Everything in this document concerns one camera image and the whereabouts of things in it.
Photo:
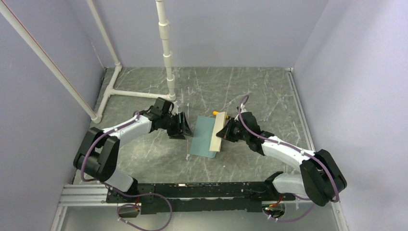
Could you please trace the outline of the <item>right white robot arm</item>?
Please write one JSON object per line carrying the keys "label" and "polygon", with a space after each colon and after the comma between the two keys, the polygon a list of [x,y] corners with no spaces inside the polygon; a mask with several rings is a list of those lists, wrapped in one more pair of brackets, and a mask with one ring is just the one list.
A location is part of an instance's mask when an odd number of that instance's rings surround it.
{"label": "right white robot arm", "polygon": [[347,187],[346,179],[328,151],[306,150],[283,141],[262,130],[251,112],[228,119],[216,136],[230,142],[244,141],[250,150],[276,158],[299,172],[278,173],[272,177],[271,183],[265,186],[266,196],[271,200],[290,193],[325,206],[328,202],[338,202],[338,194]]}

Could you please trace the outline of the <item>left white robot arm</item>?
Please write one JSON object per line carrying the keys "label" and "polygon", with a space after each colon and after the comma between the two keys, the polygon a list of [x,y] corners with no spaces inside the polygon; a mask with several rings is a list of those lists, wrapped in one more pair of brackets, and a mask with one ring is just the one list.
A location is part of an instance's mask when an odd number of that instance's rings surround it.
{"label": "left white robot arm", "polygon": [[138,181],[117,168],[119,150],[130,141],[164,130],[171,139],[184,140],[193,133],[184,112],[174,113],[173,102],[157,98],[147,110],[136,111],[133,116],[110,128],[90,128],[73,160],[83,182],[99,181],[119,190],[126,202],[138,196]]}

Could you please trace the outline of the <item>light blue envelope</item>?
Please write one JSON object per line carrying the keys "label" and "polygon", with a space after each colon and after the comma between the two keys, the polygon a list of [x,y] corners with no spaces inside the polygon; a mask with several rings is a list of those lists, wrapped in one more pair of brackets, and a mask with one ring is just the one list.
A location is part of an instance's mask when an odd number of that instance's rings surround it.
{"label": "light blue envelope", "polygon": [[195,124],[189,155],[214,158],[216,152],[210,151],[215,118],[199,115]]}

